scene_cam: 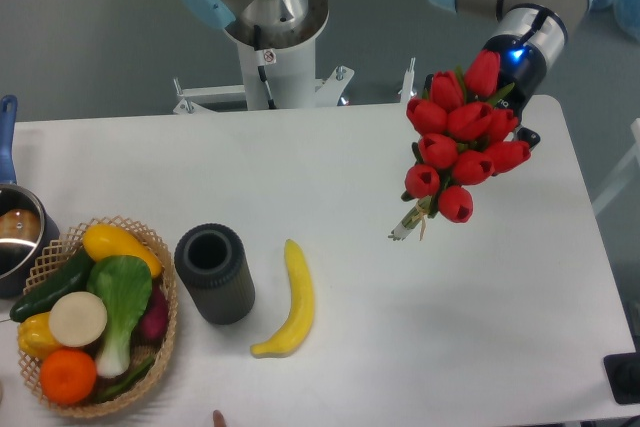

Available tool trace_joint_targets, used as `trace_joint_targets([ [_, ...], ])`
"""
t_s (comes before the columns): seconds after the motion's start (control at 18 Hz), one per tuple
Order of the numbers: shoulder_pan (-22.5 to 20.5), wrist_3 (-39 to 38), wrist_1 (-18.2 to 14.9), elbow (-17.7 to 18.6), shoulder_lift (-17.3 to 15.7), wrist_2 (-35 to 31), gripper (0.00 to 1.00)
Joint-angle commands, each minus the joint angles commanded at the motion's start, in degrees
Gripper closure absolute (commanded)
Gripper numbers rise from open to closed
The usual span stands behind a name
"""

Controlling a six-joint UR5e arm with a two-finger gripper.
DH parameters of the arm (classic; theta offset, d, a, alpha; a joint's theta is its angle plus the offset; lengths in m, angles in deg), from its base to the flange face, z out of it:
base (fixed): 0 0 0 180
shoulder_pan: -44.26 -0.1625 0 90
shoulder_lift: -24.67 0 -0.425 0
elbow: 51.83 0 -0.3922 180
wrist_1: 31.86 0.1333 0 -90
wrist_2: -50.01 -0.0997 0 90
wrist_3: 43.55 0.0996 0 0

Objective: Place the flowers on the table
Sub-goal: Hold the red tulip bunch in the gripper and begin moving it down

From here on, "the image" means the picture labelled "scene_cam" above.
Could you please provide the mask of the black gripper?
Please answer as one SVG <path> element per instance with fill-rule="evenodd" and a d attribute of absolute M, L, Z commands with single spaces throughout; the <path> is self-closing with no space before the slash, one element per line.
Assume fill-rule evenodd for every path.
<path fill-rule="evenodd" d="M 485 43 L 484 49 L 500 55 L 498 88 L 514 84 L 500 106 L 511 109 L 521 120 L 524 108 L 547 74 L 545 57 L 535 46 L 522 43 L 513 35 L 494 36 Z M 513 140 L 536 147 L 541 137 L 537 132 L 519 126 L 513 133 Z"/>

